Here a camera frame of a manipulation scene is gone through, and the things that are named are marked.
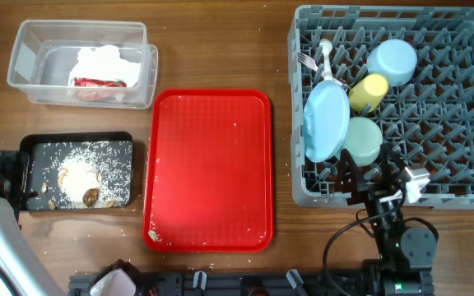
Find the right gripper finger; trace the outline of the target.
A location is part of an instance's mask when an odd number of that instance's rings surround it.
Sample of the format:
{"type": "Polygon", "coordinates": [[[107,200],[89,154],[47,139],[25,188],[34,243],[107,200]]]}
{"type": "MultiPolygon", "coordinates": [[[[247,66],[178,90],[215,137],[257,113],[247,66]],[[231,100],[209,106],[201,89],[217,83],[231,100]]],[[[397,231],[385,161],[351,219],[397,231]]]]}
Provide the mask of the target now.
{"type": "Polygon", "coordinates": [[[342,193],[358,192],[364,186],[361,170],[351,153],[343,149],[339,161],[339,190],[342,193]]]}
{"type": "Polygon", "coordinates": [[[393,146],[383,143],[380,146],[380,168],[382,170],[382,183],[386,189],[401,188],[401,173],[405,163],[394,152],[393,146]]]}

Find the light green bowl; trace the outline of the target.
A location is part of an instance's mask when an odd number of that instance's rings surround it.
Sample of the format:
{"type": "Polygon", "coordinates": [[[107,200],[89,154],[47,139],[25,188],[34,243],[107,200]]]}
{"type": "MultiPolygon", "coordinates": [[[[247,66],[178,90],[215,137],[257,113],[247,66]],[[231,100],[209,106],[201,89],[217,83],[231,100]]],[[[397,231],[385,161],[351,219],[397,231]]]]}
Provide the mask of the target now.
{"type": "Polygon", "coordinates": [[[336,157],[340,159],[342,150],[348,150],[356,165],[364,167],[376,161],[382,144],[383,134],[375,122],[354,117],[349,121],[345,140],[336,157]]]}

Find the light blue plate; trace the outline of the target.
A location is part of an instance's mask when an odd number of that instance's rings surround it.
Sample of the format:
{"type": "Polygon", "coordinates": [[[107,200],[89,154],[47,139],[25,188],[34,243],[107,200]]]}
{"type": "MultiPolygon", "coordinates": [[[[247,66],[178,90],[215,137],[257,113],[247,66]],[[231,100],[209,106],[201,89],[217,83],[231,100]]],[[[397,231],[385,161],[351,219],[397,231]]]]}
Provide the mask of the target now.
{"type": "Polygon", "coordinates": [[[304,106],[304,153],[314,163],[332,158],[346,138],[350,105],[345,90],[335,81],[321,81],[304,106]]]}

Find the yellow plastic cup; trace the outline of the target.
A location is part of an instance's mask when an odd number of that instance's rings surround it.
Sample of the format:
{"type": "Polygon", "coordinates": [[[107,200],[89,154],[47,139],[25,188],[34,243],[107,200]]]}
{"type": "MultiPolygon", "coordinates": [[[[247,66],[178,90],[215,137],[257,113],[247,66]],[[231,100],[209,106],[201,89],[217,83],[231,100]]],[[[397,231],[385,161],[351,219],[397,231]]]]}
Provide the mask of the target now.
{"type": "Polygon", "coordinates": [[[362,112],[369,105],[369,113],[373,112],[388,93],[387,79],[380,74],[369,74],[349,92],[350,106],[356,112],[362,112]]]}

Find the light blue bowl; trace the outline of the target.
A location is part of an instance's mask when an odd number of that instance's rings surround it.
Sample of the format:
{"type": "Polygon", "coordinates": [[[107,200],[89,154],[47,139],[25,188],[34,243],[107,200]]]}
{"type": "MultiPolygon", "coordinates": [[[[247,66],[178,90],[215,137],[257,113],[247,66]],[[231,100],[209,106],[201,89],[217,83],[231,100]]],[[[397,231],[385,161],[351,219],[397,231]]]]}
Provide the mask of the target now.
{"type": "Polygon", "coordinates": [[[384,76],[390,86],[403,86],[412,79],[417,63],[417,53],[409,43],[389,39],[370,52],[366,65],[370,74],[384,76]]]}

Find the white plastic fork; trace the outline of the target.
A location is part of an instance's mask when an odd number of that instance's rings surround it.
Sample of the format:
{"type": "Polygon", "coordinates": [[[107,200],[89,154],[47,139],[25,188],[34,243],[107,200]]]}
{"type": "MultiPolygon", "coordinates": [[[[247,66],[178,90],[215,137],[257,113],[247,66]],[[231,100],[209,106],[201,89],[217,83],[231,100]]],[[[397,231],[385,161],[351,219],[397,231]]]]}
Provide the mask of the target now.
{"type": "Polygon", "coordinates": [[[344,86],[344,84],[333,76],[327,76],[324,69],[320,69],[316,62],[307,54],[298,53],[298,61],[303,64],[305,67],[316,72],[321,78],[325,81],[335,81],[339,86],[344,86]]]}

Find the white plastic spoon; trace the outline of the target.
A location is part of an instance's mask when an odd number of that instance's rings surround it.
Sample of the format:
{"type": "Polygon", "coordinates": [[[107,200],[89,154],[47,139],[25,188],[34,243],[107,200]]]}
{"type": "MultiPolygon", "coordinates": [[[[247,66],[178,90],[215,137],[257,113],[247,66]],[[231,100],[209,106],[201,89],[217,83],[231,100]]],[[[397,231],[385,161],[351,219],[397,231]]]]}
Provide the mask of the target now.
{"type": "Polygon", "coordinates": [[[333,50],[332,42],[328,39],[321,39],[319,45],[322,48],[323,53],[323,79],[332,81],[333,74],[329,58],[329,55],[333,50]]]}

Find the white napkin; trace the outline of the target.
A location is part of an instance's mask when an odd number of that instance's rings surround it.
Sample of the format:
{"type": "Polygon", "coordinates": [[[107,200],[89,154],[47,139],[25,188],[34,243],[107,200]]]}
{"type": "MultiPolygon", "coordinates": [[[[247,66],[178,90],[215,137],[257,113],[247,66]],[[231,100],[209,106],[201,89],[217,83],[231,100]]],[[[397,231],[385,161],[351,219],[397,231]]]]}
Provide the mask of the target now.
{"type": "Polygon", "coordinates": [[[77,64],[69,72],[68,85],[75,77],[105,81],[124,81],[133,87],[138,83],[141,70],[139,62],[129,62],[120,57],[119,48],[105,45],[97,49],[82,48],[77,54],[77,64]]]}

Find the red strawberry snack wrapper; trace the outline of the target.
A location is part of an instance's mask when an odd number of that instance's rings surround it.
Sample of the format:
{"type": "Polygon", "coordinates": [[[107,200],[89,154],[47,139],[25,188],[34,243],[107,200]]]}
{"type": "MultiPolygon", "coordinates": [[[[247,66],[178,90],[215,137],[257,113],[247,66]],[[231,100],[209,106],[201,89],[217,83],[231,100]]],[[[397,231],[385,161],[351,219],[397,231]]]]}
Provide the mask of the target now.
{"type": "MultiPolygon", "coordinates": [[[[89,87],[89,88],[125,88],[127,84],[124,81],[105,81],[98,79],[91,79],[85,77],[75,77],[72,79],[70,86],[75,87],[89,87]]],[[[102,91],[102,90],[76,90],[75,96],[80,100],[101,100],[113,97],[115,99],[122,99],[124,93],[122,91],[102,91]]]]}

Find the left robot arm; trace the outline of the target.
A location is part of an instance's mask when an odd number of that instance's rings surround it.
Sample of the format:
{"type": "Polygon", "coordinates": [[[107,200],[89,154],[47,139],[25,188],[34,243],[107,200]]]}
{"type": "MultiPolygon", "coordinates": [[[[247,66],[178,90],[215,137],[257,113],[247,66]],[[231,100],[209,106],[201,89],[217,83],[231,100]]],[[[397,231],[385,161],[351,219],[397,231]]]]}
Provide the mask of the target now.
{"type": "Polygon", "coordinates": [[[19,225],[25,201],[30,157],[0,151],[0,295],[63,295],[51,274],[32,251],[19,225]]]}

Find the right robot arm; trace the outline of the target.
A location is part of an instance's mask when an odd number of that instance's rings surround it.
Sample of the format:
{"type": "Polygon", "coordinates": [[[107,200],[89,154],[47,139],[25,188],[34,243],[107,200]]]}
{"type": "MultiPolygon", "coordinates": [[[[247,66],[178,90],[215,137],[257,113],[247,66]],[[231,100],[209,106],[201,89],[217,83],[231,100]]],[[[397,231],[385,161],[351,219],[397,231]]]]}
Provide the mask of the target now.
{"type": "Polygon", "coordinates": [[[361,267],[362,295],[427,295],[434,292],[433,260],[439,235],[426,220],[404,218],[405,202],[416,202],[430,182],[430,172],[420,165],[407,166],[389,144],[380,146],[382,178],[369,183],[351,153],[340,154],[336,185],[349,192],[349,206],[365,206],[367,220],[357,220],[375,240],[379,258],[361,267]]]}

